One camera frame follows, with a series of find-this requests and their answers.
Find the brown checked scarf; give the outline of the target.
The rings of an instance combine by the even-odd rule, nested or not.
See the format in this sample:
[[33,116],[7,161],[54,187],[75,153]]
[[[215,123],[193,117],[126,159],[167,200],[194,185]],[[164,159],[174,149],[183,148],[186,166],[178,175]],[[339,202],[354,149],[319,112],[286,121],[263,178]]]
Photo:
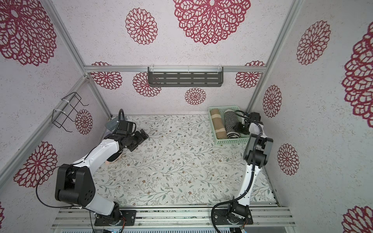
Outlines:
[[216,138],[227,139],[227,132],[223,124],[219,109],[211,109],[210,114]]

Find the pink striped plush doll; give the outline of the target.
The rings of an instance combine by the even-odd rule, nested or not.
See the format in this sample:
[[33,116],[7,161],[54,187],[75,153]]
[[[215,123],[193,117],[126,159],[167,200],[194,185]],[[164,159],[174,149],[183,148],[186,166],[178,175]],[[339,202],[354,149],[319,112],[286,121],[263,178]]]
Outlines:
[[116,161],[121,157],[122,153],[123,153],[123,150],[121,150],[121,151],[119,151],[119,152],[113,154],[112,156],[110,156],[110,157],[106,160],[105,163],[106,163],[106,164],[110,164],[110,163],[114,163],[114,162],[116,162]]

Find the black white zigzag scarf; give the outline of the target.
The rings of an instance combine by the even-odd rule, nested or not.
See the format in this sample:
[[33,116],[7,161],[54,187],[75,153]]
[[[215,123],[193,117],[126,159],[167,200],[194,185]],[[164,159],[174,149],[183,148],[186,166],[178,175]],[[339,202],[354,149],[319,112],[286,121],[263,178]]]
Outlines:
[[236,130],[238,118],[234,110],[227,109],[224,112],[224,124],[228,138],[240,138],[240,133]]

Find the grey blue eraser block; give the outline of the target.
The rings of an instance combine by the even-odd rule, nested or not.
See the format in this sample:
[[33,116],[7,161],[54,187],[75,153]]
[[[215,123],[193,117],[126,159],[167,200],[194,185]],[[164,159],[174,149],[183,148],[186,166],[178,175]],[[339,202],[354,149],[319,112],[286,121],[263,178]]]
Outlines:
[[108,131],[111,131],[113,132],[117,126],[118,126],[118,123],[119,123],[119,117],[118,116],[115,116],[113,117],[110,121],[108,121],[106,124],[105,124],[105,127]]

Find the floral table mat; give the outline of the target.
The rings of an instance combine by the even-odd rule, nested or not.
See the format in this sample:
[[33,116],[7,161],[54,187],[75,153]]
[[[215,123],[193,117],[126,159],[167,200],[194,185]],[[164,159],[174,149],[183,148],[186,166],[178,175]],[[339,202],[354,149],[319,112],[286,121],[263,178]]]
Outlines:
[[129,116],[149,138],[102,165],[96,192],[121,206],[216,204],[234,198],[246,145],[216,145],[208,115]]

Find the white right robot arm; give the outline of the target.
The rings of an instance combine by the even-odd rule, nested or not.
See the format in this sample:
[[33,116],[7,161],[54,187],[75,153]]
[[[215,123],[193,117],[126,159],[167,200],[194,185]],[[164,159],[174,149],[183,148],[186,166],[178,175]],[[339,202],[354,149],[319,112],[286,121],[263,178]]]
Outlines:
[[249,141],[245,148],[243,159],[246,162],[246,170],[242,179],[238,194],[228,206],[227,217],[232,220],[250,219],[249,205],[255,180],[268,163],[269,155],[273,146],[273,139],[266,136],[264,126],[259,113],[246,113],[237,110],[235,114],[243,118],[243,124],[238,126],[239,130],[248,133]]

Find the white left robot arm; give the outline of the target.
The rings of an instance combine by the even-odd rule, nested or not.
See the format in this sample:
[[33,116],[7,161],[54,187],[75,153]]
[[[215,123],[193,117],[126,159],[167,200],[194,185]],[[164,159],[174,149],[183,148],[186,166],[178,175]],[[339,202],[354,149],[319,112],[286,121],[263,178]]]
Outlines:
[[98,216],[119,221],[122,214],[119,204],[96,193],[92,175],[105,162],[119,158],[124,149],[134,151],[149,138],[143,130],[137,130],[131,121],[119,120],[116,129],[83,158],[70,165],[62,165],[57,171],[55,199],[95,212]]

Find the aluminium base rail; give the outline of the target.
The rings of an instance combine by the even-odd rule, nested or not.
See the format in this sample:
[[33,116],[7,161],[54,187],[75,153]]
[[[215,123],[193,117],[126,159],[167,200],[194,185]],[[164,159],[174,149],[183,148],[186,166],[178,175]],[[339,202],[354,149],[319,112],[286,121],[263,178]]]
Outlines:
[[130,232],[135,229],[156,230],[160,232],[166,229],[198,229],[207,228],[221,231],[230,228],[278,228],[285,229],[295,227],[295,220],[287,207],[254,206],[247,214],[247,220],[243,217],[234,217],[229,220],[226,216],[227,208],[218,207],[215,211],[209,205],[202,206],[177,206],[177,207],[129,207],[122,208],[124,219],[116,225],[110,225],[103,218],[96,218],[94,214],[83,209],[62,209],[58,212],[51,229],[55,232],[67,230],[78,231],[80,229],[96,233],[103,229],[115,233],[123,229]]

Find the grey metal wall shelf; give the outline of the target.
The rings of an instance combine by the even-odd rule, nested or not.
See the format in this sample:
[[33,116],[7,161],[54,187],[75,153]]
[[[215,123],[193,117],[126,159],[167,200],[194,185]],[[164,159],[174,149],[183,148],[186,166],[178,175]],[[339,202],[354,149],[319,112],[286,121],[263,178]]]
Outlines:
[[148,84],[150,87],[221,87],[223,68],[212,71],[156,71],[148,67]]

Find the mint green plastic basket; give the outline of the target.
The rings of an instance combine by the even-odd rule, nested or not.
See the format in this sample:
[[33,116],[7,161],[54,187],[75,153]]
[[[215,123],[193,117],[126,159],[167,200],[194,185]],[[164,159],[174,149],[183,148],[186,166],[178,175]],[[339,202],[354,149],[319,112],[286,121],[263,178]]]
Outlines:
[[245,133],[243,117],[238,116],[238,106],[215,106],[208,108],[208,117],[216,145],[240,144],[249,141]]

